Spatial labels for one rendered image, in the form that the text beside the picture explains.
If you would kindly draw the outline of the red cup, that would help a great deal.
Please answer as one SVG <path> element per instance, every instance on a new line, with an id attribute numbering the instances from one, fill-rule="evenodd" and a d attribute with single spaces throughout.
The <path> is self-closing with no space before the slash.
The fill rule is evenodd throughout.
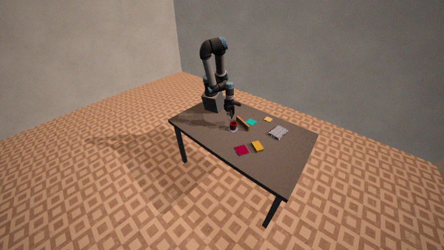
<path id="1" fill-rule="evenodd" d="M 236 126 L 237 126 L 237 122 L 236 121 L 231 121 L 230 122 L 230 129 L 232 131 L 236 130 Z"/>

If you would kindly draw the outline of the dark red flat square pad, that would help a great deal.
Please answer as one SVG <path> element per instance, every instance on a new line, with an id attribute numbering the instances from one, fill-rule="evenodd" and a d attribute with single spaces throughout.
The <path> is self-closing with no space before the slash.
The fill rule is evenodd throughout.
<path id="1" fill-rule="evenodd" d="M 237 152 L 237 154 L 238 154 L 239 156 L 244 155 L 244 154 L 248 154 L 248 153 L 249 153 L 249 151 L 248 151 L 248 149 L 246 148 L 245 145 L 241 145 L 241 146 L 238 146 L 238 147 L 234 147 L 234 149 L 236 150 L 236 152 Z"/>

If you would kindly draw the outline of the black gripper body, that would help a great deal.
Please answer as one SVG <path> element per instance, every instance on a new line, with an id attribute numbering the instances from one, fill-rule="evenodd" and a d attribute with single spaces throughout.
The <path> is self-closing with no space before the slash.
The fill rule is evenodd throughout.
<path id="1" fill-rule="evenodd" d="M 226 100 L 226 101 L 225 101 Z M 226 111 L 226 112 L 230 112 L 230 111 L 232 111 L 233 110 L 233 108 L 234 108 L 234 105 L 233 104 L 231 104 L 231 101 L 233 101 L 233 100 L 227 100 L 227 99 L 225 99 L 224 100 L 224 110 Z"/>

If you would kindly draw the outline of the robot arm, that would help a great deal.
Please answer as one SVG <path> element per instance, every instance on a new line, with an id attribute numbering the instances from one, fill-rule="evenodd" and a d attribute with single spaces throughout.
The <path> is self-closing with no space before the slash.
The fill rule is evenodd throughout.
<path id="1" fill-rule="evenodd" d="M 227 41 L 224 37 L 217 37 L 206 40 L 200 48 L 200 58 L 203 61 L 205 75 L 203 76 L 205 95 L 215 96 L 218 92 L 226 91 L 226 99 L 234 99 L 234 84 L 228 82 L 228 73 L 224 68 L 224 54 L 228 49 Z M 214 73 L 211 62 L 211 53 L 215 55 L 216 72 Z M 224 81 L 226 80 L 226 81 Z M 209 90 L 209 91 L 208 91 Z"/>

